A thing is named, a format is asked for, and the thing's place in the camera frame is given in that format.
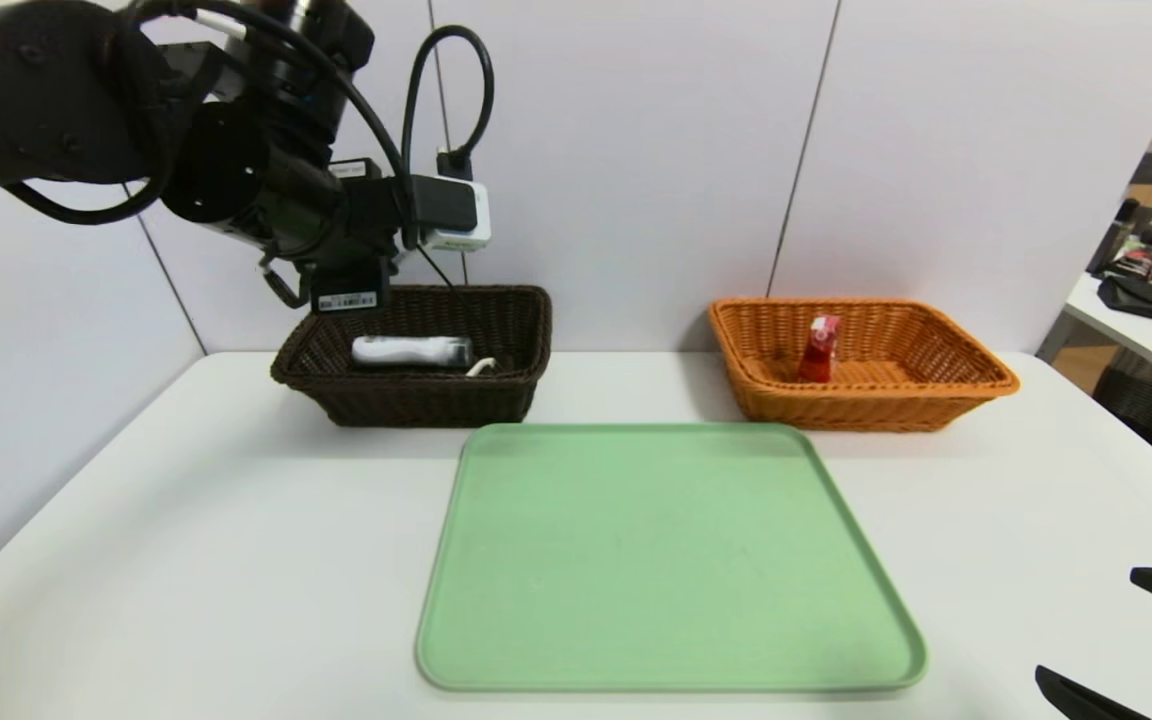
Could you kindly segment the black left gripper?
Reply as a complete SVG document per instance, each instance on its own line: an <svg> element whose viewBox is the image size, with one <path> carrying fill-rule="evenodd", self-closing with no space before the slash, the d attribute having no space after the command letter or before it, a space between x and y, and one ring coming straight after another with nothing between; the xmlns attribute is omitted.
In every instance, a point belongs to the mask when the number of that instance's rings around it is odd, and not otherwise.
<svg viewBox="0 0 1152 720"><path fill-rule="evenodd" d="M369 313L391 302L391 262L365 258L308 273L312 314Z"/></svg>

